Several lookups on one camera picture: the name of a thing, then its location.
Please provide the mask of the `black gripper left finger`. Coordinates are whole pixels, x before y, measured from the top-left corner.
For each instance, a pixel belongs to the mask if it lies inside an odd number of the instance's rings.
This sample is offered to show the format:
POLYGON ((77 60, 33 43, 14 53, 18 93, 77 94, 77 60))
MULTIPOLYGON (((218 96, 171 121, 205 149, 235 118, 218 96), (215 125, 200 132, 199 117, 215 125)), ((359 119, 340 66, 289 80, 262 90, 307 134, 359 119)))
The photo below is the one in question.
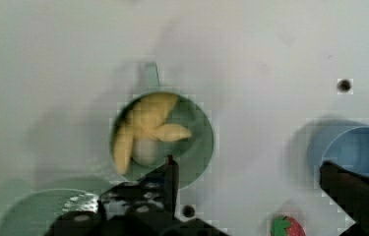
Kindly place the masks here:
POLYGON ((202 219, 175 216, 179 165, 169 155, 136 182, 123 182, 97 198, 97 211, 70 210, 44 236, 228 236, 202 219))

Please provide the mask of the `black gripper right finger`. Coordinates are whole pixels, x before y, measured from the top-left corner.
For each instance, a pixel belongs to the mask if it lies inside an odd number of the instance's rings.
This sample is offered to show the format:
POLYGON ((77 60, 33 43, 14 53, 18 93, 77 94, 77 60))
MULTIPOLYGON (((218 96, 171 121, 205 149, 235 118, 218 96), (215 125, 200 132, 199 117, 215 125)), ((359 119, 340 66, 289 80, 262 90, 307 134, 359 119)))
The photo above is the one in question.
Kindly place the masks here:
POLYGON ((320 167, 323 191, 354 220, 340 236, 369 236, 369 177, 325 161, 320 167))

